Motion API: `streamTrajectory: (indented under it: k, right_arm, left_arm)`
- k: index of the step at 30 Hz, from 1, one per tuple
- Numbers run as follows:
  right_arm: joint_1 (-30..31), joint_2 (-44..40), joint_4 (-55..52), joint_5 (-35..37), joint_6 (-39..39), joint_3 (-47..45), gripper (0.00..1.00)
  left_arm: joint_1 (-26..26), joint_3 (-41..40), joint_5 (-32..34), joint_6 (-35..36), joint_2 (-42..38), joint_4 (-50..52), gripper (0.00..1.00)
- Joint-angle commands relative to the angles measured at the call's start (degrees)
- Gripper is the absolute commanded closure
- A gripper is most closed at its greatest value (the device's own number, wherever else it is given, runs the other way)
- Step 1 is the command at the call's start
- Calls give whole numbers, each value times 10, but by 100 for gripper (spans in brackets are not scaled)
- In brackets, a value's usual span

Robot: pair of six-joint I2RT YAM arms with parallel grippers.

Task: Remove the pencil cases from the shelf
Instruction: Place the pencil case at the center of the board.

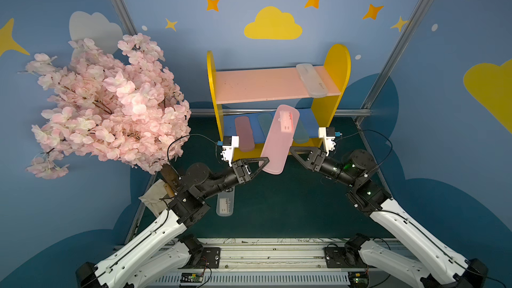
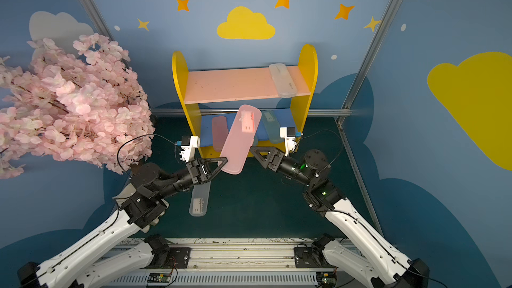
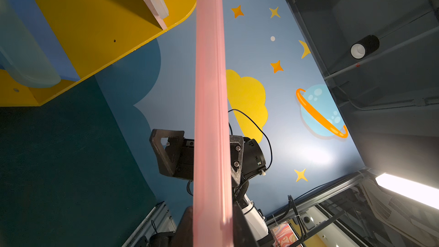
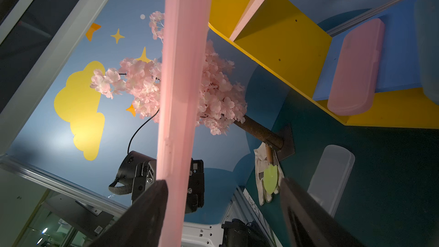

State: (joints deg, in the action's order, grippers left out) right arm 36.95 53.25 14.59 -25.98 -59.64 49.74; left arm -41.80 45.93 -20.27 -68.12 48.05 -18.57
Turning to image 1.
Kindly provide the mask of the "pink pencil case top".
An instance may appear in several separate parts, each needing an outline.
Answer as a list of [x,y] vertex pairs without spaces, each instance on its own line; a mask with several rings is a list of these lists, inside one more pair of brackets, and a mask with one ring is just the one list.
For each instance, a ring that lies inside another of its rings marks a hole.
[[277,108],[261,152],[261,157],[269,160],[264,172],[272,175],[283,172],[299,118],[298,110],[289,105]]

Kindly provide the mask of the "white pencil case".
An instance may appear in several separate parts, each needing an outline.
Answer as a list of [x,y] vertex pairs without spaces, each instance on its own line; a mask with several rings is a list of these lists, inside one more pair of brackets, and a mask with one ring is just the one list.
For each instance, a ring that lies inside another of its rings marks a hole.
[[217,195],[216,213],[220,217],[229,217],[234,211],[235,188],[230,188]]
[[326,85],[312,64],[300,63],[297,64],[295,68],[308,92],[309,97],[317,99],[328,95]]

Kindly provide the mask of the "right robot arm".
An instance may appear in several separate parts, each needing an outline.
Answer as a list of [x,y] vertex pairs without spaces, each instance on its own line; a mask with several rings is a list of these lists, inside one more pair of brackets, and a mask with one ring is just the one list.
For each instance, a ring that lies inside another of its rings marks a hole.
[[484,287],[488,268],[483,262],[467,259],[438,240],[371,180],[377,163],[370,153],[357,149],[345,161],[337,161],[317,147],[291,147],[290,152],[305,169],[346,185],[347,198],[354,207],[388,230],[415,256],[406,258],[369,237],[356,235],[345,248],[366,265],[411,287]]

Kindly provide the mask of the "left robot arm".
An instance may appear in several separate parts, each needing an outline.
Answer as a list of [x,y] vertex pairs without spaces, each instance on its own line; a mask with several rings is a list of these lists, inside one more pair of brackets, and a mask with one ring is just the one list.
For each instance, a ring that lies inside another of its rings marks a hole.
[[167,253],[160,250],[197,223],[209,210],[207,199],[254,179],[269,163],[266,157],[239,159],[221,173],[204,163],[188,168],[180,187],[161,215],[120,250],[75,272],[79,287],[146,287],[171,269],[196,265],[202,245],[188,236]]

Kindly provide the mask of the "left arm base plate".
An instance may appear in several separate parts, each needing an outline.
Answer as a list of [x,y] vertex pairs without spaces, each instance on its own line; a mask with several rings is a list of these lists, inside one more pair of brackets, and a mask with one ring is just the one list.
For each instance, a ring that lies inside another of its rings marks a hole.
[[191,255],[190,260],[181,269],[218,269],[220,264],[220,247],[203,247]]

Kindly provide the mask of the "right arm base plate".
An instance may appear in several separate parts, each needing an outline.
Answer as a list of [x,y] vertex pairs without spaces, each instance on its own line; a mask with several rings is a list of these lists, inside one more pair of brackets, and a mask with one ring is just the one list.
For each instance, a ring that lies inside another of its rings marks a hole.
[[323,252],[328,269],[366,269],[369,267],[359,253],[353,249],[328,245],[323,248]]

